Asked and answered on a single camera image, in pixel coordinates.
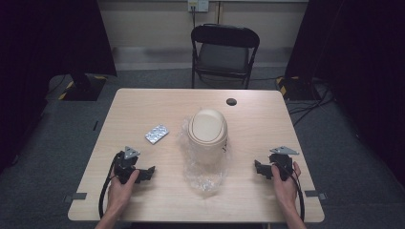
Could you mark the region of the clear plastic bag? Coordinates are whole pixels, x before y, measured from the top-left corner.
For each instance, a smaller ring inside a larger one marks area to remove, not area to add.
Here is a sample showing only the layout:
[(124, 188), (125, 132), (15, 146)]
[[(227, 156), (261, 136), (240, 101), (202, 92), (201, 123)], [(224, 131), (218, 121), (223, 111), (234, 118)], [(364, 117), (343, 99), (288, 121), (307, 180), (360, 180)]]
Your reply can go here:
[(187, 117), (178, 135), (183, 155), (183, 177), (197, 195), (215, 196), (224, 183), (231, 160), (228, 136), (217, 145), (203, 146), (192, 139), (189, 130), (191, 123), (191, 117)]

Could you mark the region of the silver blister pack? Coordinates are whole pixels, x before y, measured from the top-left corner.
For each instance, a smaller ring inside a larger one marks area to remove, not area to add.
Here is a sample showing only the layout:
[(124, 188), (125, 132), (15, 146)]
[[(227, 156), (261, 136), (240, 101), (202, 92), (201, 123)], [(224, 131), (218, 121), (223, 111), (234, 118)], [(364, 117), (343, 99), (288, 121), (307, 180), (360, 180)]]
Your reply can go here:
[(148, 142), (155, 145), (168, 134), (169, 130), (163, 124), (159, 124), (147, 132), (144, 137)]

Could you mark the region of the grey tape strip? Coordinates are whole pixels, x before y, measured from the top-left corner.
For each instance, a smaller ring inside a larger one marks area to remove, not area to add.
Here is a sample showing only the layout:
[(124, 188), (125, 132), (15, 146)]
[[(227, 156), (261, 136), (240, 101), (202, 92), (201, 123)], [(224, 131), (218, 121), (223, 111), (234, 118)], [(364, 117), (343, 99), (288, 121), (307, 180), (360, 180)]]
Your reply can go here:
[(86, 193), (73, 193), (71, 195), (67, 195), (63, 198), (65, 203), (72, 203), (74, 200), (78, 199), (85, 199), (87, 197)]
[(319, 198), (320, 200), (325, 200), (328, 198), (326, 193), (319, 193), (316, 190), (306, 190), (304, 193), (307, 198)]

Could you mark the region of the black folding chair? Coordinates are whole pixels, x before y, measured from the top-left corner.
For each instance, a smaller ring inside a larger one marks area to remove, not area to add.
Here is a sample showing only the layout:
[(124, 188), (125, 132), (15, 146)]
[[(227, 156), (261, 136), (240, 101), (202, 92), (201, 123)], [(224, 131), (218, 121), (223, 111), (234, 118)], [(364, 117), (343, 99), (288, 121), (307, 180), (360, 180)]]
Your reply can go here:
[(192, 87), (196, 75), (237, 78), (248, 88), (255, 56), (260, 45), (259, 35), (245, 27), (203, 24), (191, 32)]

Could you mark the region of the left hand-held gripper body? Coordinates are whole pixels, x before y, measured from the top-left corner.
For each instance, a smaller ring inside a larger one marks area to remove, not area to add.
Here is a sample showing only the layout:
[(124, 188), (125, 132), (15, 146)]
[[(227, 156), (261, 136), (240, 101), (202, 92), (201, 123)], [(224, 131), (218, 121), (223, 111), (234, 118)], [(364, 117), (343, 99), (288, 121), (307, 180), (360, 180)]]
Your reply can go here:
[(135, 171), (135, 164), (140, 156), (140, 152), (126, 146), (123, 151), (117, 153), (115, 158), (114, 174), (121, 184), (125, 184), (131, 174)]

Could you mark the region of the person's left hand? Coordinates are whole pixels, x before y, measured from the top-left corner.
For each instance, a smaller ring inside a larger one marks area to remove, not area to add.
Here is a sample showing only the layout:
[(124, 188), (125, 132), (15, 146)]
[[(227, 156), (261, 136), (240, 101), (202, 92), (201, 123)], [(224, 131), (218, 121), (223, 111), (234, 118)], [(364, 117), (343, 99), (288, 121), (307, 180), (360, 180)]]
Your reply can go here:
[(111, 173), (111, 184), (108, 190), (108, 203), (104, 216), (118, 219), (129, 204), (139, 170), (135, 170), (125, 184), (119, 181), (114, 172)]

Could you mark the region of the beige swing-lid trash can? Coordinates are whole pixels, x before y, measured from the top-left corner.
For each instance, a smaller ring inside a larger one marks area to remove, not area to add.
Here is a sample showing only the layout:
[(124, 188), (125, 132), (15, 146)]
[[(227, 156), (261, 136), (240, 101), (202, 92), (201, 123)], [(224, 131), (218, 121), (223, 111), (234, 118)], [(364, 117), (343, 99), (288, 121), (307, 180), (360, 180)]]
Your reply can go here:
[(188, 123), (191, 154), (201, 164), (213, 164), (227, 151), (227, 122), (222, 113), (201, 109)]

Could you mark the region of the black curtain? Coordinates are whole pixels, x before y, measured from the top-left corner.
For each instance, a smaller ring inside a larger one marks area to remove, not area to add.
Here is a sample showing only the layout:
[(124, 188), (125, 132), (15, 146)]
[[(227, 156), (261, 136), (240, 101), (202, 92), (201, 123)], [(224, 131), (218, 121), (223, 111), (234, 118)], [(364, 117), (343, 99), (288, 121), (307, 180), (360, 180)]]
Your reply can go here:
[(14, 162), (61, 74), (115, 75), (98, 0), (0, 0), (0, 173)]
[(328, 80), (405, 187), (405, 0), (309, 0), (286, 76)]

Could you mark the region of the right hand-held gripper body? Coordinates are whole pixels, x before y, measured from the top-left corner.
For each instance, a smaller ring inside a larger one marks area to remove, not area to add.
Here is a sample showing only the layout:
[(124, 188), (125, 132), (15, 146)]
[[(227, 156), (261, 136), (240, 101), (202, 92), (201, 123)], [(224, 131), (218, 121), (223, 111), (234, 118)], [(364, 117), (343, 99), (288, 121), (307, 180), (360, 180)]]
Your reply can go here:
[(286, 181), (294, 172), (291, 156), (297, 156), (298, 152), (287, 146), (270, 149), (270, 152), (269, 161), (278, 167), (281, 180)]

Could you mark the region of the white wall outlet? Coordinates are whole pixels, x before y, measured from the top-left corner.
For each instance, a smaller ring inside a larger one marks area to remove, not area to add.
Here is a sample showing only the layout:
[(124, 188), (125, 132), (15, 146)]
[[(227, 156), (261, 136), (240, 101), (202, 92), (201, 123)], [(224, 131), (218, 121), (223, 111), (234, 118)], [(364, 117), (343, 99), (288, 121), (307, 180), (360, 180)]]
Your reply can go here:
[(189, 12), (208, 12), (208, 0), (187, 0), (187, 10)]

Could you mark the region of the person's right hand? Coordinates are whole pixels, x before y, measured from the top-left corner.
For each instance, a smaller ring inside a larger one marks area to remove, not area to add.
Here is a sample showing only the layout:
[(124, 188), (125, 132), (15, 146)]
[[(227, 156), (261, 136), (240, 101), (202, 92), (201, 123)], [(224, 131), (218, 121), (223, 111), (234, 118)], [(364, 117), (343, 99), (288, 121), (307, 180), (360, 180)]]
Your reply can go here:
[(296, 198), (297, 198), (297, 183), (298, 177), (301, 175), (300, 167), (296, 162), (292, 163), (294, 172), (292, 177), (282, 181), (280, 178), (279, 169), (276, 166), (271, 168), (273, 174), (273, 185), (275, 196), (277, 197), (278, 204), (283, 212), (297, 212)]

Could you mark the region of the black stand base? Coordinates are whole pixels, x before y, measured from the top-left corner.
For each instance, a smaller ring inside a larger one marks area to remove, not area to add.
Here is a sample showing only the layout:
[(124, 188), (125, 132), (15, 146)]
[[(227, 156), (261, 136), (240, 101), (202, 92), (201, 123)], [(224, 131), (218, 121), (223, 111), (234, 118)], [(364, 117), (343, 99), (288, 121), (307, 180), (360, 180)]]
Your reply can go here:
[(97, 101), (107, 78), (105, 76), (73, 73), (72, 82), (68, 84), (59, 100), (64, 101)]
[(320, 99), (320, 95), (313, 84), (298, 76), (280, 76), (276, 79), (276, 85), (283, 98), (288, 101)]

